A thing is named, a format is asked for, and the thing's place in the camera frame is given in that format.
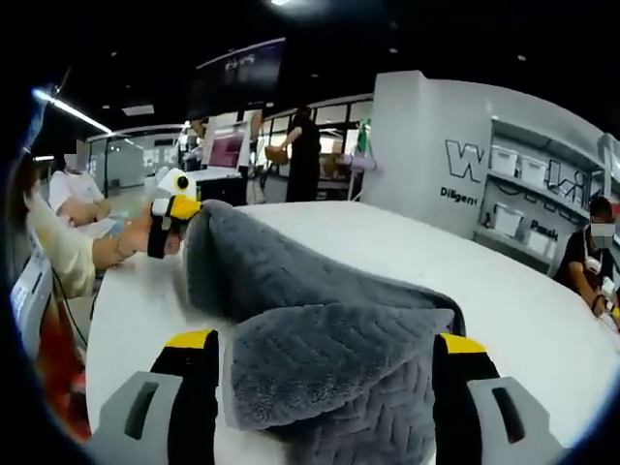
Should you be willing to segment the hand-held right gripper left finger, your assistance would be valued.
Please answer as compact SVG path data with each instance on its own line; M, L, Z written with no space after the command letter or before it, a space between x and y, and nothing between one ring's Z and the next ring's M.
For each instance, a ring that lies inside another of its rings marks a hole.
M219 385L214 329L175 335L102 406L96 464L213 464Z

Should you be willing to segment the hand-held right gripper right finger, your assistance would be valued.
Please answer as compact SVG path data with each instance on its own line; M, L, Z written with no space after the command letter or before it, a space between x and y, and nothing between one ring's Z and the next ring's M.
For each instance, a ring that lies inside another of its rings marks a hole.
M477 341L435 338L432 387L437 464L553 464L564 455L548 411Z

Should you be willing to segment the person's left hand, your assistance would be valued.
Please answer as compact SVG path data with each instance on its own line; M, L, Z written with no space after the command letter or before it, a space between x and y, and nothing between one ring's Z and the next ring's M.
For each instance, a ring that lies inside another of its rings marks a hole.
M153 218L149 213L139 217L127 219L122 234L117 239L116 251L123 259L127 259L137 252L146 253L148 237ZM181 236L172 233L168 236L164 246L165 255L176 255L181 248Z

